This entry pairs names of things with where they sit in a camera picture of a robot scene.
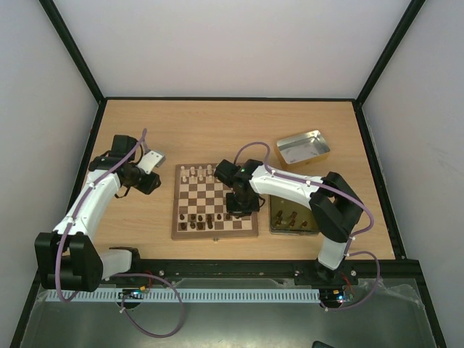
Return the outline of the gold tin tray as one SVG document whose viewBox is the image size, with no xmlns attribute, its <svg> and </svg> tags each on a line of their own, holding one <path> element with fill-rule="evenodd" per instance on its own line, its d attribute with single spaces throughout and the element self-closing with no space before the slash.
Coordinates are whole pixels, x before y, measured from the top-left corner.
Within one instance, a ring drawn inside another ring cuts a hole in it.
<svg viewBox="0 0 464 348">
<path fill-rule="evenodd" d="M 270 232 L 292 236 L 317 236 L 320 231 L 310 209 L 277 196 L 269 196 Z"/>
</svg>

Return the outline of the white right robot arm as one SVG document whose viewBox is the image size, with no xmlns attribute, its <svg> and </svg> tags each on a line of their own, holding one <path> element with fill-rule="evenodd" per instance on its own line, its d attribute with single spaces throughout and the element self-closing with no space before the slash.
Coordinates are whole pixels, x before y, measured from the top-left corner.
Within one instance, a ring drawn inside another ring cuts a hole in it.
<svg viewBox="0 0 464 348">
<path fill-rule="evenodd" d="M 326 284 L 341 276 L 340 264 L 347 255 L 350 234 L 365 206 L 339 174 L 297 175 L 249 159 L 242 166 L 223 160 L 215 168 L 214 177 L 231 189 L 225 197 L 229 215 L 243 217 L 259 212 L 262 195 L 277 196 L 311 211 L 324 236 L 316 275 Z"/>
</svg>

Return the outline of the wooden chessboard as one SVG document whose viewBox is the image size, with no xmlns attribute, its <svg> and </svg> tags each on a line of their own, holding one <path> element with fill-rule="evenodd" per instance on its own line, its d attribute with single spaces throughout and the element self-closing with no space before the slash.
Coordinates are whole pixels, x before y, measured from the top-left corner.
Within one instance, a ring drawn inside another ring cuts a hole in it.
<svg viewBox="0 0 464 348">
<path fill-rule="evenodd" d="M 238 239 L 254 238 L 259 235 L 257 215 L 225 219 L 225 195 L 231 190 L 214 177 L 214 164 L 179 164 L 175 166 L 175 185 L 173 200 L 173 224 L 171 238 L 180 240 L 200 239 Z M 191 215 L 196 215 L 196 221 L 191 221 Z M 212 215 L 213 229 L 207 227 L 207 215 Z M 215 220 L 221 214 L 222 220 Z M 198 221 L 198 215 L 204 220 Z M 190 223 L 196 223 L 196 229 L 190 228 Z M 185 223 L 187 229 L 181 230 L 180 224 Z M 204 223 L 204 230 L 199 231 L 197 223 Z"/>
</svg>

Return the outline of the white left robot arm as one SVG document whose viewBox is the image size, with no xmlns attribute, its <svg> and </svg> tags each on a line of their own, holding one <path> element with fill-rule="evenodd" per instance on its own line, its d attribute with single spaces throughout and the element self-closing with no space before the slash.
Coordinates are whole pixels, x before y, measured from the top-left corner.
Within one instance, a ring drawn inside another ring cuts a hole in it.
<svg viewBox="0 0 464 348">
<path fill-rule="evenodd" d="M 114 136 L 111 149 L 89 163 L 85 184 L 67 214 L 35 240 L 38 274 L 45 289 L 95 291 L 101 281 L 136 269 L 140 260 L 136 248 L 116 246 L 100 253 L 94 239 L 121 188 L 149 195 L 160 187 L 154 169 L 164 161 L 165 155 L 149 149 L 144 138 Z"/>
</svg>

